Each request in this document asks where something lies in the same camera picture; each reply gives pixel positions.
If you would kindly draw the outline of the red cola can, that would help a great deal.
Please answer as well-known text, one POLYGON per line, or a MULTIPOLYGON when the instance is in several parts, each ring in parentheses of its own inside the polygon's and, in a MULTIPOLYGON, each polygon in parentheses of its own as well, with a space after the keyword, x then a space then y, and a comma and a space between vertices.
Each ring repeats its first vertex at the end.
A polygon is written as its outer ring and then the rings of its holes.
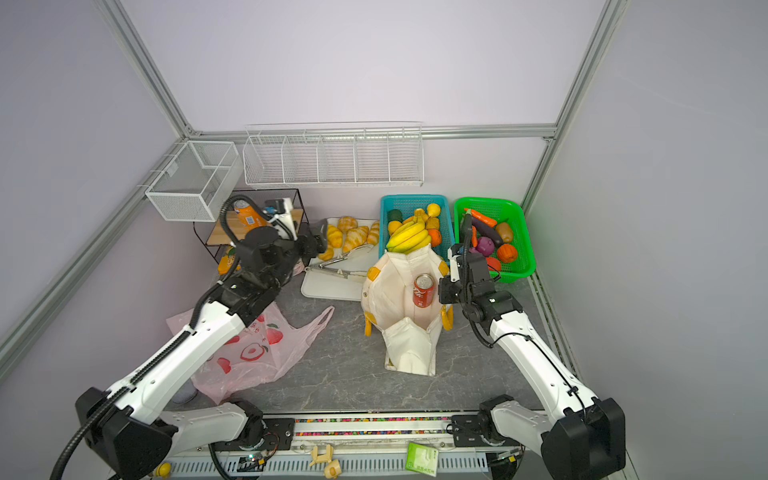
POLYGON ((427 308, 434 300, 435 278, 429 273, 418 275, 413 282, 413 303, 417 308, 427 308))

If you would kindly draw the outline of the orange soda can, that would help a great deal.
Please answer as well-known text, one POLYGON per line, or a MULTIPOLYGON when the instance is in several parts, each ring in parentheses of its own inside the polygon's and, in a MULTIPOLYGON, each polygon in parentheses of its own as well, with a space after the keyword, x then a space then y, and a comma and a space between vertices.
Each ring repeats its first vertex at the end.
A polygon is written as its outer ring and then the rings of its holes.
POLYGON ((244 226, 245 231, 267 226, 268 222, 245 200, 236 200, 234 210, 237 212, 238 219, 244 226))

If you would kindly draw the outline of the white canvas tote bag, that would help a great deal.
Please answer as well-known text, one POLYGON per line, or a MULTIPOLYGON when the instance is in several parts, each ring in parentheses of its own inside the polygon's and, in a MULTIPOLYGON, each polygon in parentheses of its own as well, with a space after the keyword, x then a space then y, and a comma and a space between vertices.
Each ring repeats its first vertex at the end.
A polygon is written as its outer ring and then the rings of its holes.
POLYGON ((438 281, 448 273, 447 263, 429 247, 408 254, 386 252, 368 269, 361 298, 366 334, 373 329, 381 332, 386 369, 423 376, 436 374, 441 332, 450 331, 454 325, 454 307, 438 299, 438 281), (435 278, 436 289, 433 303, 417 308, 413 303, 413 282, 423 273, 435 278))

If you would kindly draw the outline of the yellow banana bunch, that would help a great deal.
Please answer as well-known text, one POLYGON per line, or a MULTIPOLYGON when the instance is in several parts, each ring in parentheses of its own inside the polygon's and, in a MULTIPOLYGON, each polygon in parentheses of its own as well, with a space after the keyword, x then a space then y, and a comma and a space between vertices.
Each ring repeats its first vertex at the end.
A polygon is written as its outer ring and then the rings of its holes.
POLYGON ((432 235, 421 221, 408 222, 398 228, 387 242, 388 252, 408 254, 432 244, 432 235))

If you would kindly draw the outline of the pink plastic grocery bag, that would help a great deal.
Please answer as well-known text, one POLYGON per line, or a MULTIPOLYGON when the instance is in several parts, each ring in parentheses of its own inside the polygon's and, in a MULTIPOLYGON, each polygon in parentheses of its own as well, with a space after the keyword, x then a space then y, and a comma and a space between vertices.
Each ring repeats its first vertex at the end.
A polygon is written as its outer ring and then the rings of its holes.
POLYGON ((212 354, 192 375, 191 383, 220 404, 238 391, 274 382, 303 358, 334 313, 330 306, 309 324, 296 328, 273 303, 212 354))

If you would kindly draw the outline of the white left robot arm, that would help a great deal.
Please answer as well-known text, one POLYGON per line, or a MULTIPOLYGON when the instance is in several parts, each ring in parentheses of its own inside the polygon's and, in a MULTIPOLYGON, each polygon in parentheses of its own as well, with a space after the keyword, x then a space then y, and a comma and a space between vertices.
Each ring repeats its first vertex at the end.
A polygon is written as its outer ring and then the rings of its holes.
POLYGON ((324 252, 326 221, 287 233, 279 220, 235 239, 231 269, 195 303, 189 323, 153 356, 106 390, 91 387, 77 400, 80 427, 51 471, 63 477, 80 443, 116 479, 149 475, 180 443, 191 422, 174 425, 161 414, 177 391, 226 342, 247 329, 290 281, 297 263, 324 252))

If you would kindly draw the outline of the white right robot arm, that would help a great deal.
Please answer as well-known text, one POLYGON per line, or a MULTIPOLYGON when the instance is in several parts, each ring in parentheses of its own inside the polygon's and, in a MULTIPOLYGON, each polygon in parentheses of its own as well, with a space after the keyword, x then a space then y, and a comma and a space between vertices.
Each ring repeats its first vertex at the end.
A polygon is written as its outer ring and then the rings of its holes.
POLYGON ((546 345, 508 291, 491 279, 485 258, 467 246, 449 250, 439 299, 460 307, 475 337, 514 363, 541 403, 534 411, 499 397, 486 409, 493 440, 512 439, 539 455, 554 479, 603 479, 626 466, 626 417, 599 398, 546 345))

